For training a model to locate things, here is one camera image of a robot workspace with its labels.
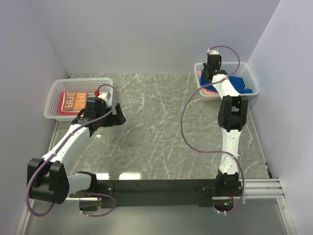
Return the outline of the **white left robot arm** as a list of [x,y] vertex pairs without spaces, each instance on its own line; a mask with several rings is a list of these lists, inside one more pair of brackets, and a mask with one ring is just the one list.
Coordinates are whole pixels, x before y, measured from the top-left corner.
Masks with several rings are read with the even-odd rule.
[[67,167],[82,145],[102,127],[126,122],[119,103],[108,106],[99,97],[87,99],[82,109],[61,140],[40,159],[33,158],[27,165],[27,198],[61,204],[68,195],[82,191],[92,197],[98,192],[94,173],[80,171],[67,175]]

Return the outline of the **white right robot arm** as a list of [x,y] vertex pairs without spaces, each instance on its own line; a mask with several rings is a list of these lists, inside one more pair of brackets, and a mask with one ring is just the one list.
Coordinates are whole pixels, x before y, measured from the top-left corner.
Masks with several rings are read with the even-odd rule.
[[222,158],[216,177],[215,189],[219,195],[241,193],[237,164],[239,138],[246,124],[248,99],[231,84],[227,72],[221,69],[222,57],[216,50],[207,52],[203,64],[203,79],[211,82],[221,97],[218,125],[222,131]]

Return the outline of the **blue towel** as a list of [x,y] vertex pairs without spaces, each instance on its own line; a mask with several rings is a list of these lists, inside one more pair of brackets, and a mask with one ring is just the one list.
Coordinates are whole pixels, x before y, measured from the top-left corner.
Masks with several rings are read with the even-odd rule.
[[[244,80],[241,77],[236,77],[236,76],[231,76],[229,78],[230,83],[232,84],[232,86],[235,88],[235,90],[240,93],[240,94],[251,94],[253,93],[252,89],[246,88],[246,85],[244,83]],[[209,81],[204,81],[203,79],[203,74],[201,75],[201,79],[199,80],[200,86],[204,86],[209,84]],[[215,91],[217,92],[217,90],[211,85],[211,86],[207,86],[205,87],[207,90],[210,91]]]

